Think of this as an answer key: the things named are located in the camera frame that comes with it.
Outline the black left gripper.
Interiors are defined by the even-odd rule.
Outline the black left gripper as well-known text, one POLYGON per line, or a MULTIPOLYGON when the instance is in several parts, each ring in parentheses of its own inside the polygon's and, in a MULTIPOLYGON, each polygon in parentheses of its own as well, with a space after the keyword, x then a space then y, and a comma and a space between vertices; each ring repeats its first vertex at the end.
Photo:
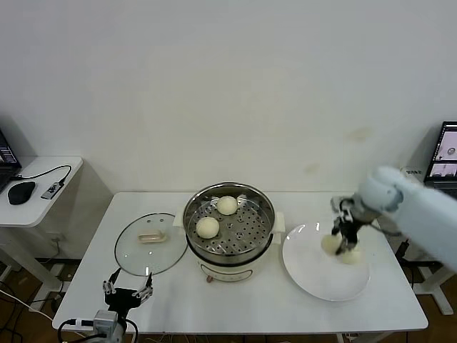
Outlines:
POLYGON ((106 294, 106 305, 109 311, 129 311, 140 307, 153 294, 153 274, 150 272, 145 285, 140 290, 115 288, 119 276, 118 268, 108 280, 103 281, 103 291, 106 294))

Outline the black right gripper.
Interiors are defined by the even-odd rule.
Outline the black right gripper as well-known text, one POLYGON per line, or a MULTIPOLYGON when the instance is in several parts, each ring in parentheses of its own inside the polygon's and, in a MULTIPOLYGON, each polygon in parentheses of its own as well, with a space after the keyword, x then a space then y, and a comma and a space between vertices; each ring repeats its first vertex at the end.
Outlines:
POLYGON ((360 228, 361 222, 357 219, 350 219, 349 217, 336 217, 334 219, 331 234, 337 236, 341 233, 343 237, 343 241, 335 252, 336 255, 352 252, 357 247, 360 228))

